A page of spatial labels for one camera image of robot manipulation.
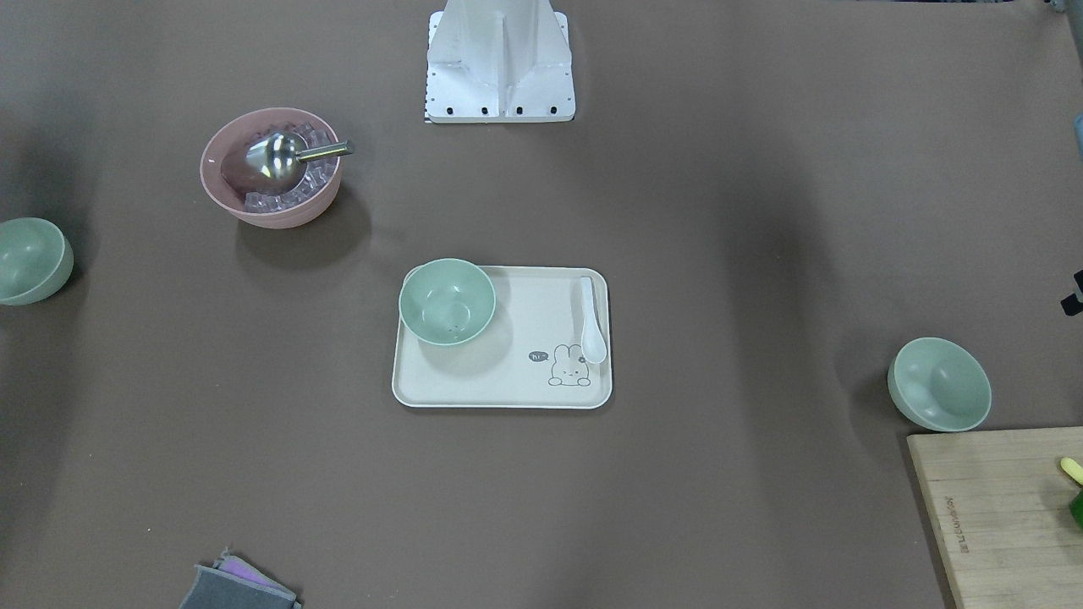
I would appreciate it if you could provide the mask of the green bowl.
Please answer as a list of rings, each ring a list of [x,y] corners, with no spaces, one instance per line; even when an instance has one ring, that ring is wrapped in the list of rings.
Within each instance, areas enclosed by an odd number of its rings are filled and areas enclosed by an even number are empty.
[[[918,337],[889,364],[888,393],[906,420],[937,432],[973,431],[992,409],[986,370],[960,344]]]
[[[414,267],[397,296],[399,320],[423,344],[468,344],[487,331],[498,291],[480,265],[457,258]]]
[[[71,243],[58,225],[42,218],[15,218],[1,224],[1,304],[32,304],[70,278]]]

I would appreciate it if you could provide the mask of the yellow plastic knife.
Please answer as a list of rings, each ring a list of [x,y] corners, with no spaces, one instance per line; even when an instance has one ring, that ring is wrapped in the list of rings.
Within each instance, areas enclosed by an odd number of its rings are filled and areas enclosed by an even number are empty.
[[[1077,459],[1064,456],[1058,461],[1058,466],[1077,485],[1083,485],[1083,467]]]

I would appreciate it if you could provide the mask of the bamboo cutting board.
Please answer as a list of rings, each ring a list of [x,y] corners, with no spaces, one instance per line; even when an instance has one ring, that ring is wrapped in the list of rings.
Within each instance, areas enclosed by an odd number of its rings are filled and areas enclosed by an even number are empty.
[[[906,444],[960,608],[1079,608],[1080,427],[914,433]]]

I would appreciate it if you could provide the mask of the cream bunny serving tray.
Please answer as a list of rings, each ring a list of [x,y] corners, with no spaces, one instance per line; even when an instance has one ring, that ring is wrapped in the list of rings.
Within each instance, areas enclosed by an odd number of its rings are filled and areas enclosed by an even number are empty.
[[[485,265],[496,309],[467,344],[426,344],[399,324],[391,387],[412,409],[599,409],[610,359],[580,351],[580,281],[591,280],[598,327],[610,337],[606,278],[589,267]]]

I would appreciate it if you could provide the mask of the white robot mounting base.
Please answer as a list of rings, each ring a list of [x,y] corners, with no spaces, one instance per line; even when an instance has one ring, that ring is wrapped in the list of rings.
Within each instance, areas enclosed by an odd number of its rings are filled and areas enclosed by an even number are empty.
[[[549,1],[448,1],[428,20],[428,124],[563,124],[576,114],[569,21]]]

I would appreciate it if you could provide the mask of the green bowl on tray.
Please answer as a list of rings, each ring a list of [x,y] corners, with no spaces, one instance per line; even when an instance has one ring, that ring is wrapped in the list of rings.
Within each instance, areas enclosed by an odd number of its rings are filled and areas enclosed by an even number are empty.
[[[414,267],[397,296],[399,320],[423,344],[468,344],[487,331],[498,291],[480,265],[457,258]]]

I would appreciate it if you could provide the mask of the clear ice cubes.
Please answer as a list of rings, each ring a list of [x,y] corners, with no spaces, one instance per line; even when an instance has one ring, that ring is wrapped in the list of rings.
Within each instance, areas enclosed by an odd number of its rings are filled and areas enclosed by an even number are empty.
[[[285,129],[305,140],[308,147],[332,143],[332,137],[313,124],[274,124],[276,129]],[[245,196],[243,209],[250,213],[272,213],[286,211],[310,200],[315,193],[330,181],[338,166],[338,159],[321,159],[306,165],[305,176],[297,185],[280,195],[249,193]]]

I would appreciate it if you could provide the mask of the metal ice scoop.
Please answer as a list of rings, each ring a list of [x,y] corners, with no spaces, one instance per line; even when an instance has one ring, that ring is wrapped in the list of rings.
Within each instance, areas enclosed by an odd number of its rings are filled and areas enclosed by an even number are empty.
[[[308,161],[352,153],[355,146],[349,141],[308,147],[301,137],[279,130],[231,151],[220,169],[229,185],[243,194],[279,195],[301,181]]]

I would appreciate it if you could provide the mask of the pink bowl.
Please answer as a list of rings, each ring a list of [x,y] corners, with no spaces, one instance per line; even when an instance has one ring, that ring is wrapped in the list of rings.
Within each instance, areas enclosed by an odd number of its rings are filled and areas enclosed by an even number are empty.
[[[256,109],[237,117],[231,124],[225,124],[209,139],[203,151],[200,174],[206,195],[236,219],[260,228],[286,230],[306,224],[317,218],[332,204],[339,193],[344,174],[342,161],[339,159],[328,163],[328,170],[324,173],[326,180],[317,189],[310,189],[305,200],[299,200],[298,205],[282,211],[247,211],[246,196],[233,189],[222,173],[222,166],[227,161],[229,154],[246,150],[259,134],[266,134],[274,127],[301,128],[306,124],[315,131],[325,134],[327,142],[339,140],[330,124],[326,124],[312,112],[292,107]]]

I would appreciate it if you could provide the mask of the grey folded cloth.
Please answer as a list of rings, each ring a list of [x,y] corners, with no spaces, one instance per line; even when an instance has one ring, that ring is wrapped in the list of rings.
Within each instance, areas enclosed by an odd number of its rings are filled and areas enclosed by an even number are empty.
[[[264,574],[231,550],[213,563],[196,563],[190,592],[181,608],[301,608],[293,589]]]

